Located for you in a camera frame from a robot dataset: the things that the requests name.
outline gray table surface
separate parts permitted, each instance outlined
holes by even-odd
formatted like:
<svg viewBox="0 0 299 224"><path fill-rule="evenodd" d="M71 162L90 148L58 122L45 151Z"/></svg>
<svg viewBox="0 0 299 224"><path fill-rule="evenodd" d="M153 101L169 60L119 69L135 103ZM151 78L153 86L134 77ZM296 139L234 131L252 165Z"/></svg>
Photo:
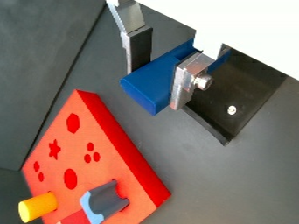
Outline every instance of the gray table surface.
<svg viewBox="0 0 299 224"><path fill-rule="evenodd" d="M0 2L0 167L21 169L105 3Z"/></svg>

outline shape hole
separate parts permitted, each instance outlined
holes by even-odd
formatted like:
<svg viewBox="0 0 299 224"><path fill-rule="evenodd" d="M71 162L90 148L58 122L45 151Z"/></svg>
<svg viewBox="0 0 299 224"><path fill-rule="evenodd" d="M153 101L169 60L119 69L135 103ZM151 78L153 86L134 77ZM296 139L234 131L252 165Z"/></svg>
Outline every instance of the shape hole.
<svg viewBox="0 0 299 224"><path fill-rule="evenodd" d="M37 172L41 170L41 164L38 161L34 163L33 167Z"/></svg>
<svg viewBox="0 0 299 224"><path fill-rule="evenodd" d="M87 155L85 156L85 160L86 160L87 163L90 163L90 161L91 161L91 156L90 156L90 154L87 154Z"/></svg>
<svg viewBox="0 0 299 224"><path fill-rule="evenodd" d="M89 151L94 151L94 143L89 143Z"/></svg>
<svg viewBox="0 0 299 224"><path fill-rule="evenodd" d="M45 176L43 176L43 173L41 172L39 173L39 180L43 182L43 180L45 180Z"/></svg>
<svg viewBox="0 0 299 224"><path fill-rule="evenodd" d="M73 169L65 172L65 184L73 190L78 186L78 174Z"/></svg>
<svg viewBox="0 0 299 224"><path fill-rule="evenodd" d="M101 159L101 155L98 152L94 153L94 160L98 162Z"/></svg>

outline red shape sorter board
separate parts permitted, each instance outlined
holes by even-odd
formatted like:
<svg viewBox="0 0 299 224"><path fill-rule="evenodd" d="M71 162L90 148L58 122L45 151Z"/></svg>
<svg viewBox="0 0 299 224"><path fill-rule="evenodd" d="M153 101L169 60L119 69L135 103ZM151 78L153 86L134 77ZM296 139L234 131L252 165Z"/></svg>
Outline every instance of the red shape sorter board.
<svg viewBox="0 0 299 224"><path fill-rule="evenodd" d="M86 220L81 197L113 179L130 205L107 224L141 223L171 196L99 96L81 90L73 92L23 174L34 196L53 191L58 198L59 208L42 217L46 224Z"/></svg>

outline circular hole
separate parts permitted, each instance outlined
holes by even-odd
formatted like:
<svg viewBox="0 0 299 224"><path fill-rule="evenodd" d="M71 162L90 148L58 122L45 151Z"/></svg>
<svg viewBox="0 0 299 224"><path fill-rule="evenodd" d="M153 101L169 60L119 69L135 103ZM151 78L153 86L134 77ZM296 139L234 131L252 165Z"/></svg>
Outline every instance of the circular hole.
<svg viewBox="0 0 299 224"><path fill-rule="evenodd" d="M98 152L94 153L94 160L98 162L101 159L101 155Z"/></svg>
<svg viewBox="0 0 299 224"><path fill-rule="evenodd" d="M87 154L87 155L85 156L85 160L86 160L87 163L90 163L90 161L91 161L91 156L90 156L90 154Z"/></svg>
<svg viewBox="0 0 299 224"><path fill-rule="evenodd" d="M65 172L65 184L73 190L78 186L78 174L73 169Z"/></svg>
<svg viewBox="0 0 299 224"><path fill-rule="evenodd" d="M89 143L89 151L94 151L94 143Z"/></svg>
<svg viewBox="0 0 299 224"><path fill-rule="evenodd" d="M43 180L45 180L45 176L43 176L43 173L41 172L39 173L39 180L43 182Z"/></svg>

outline blue gripper part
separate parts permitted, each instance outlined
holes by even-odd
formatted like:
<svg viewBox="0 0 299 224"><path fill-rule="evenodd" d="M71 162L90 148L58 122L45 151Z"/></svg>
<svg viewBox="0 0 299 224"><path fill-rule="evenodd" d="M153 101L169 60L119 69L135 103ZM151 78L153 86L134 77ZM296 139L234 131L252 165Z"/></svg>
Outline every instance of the blue gripper part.
<svg viewBox="0 0 299 224"><path fill-rule="evenodd" d="M189 55L198 52L193 47L193 41L194 39L179 45L121 80L126 93L153 116L170 105L174 69ZM218 67L215 63L210 72Z"/></svg>

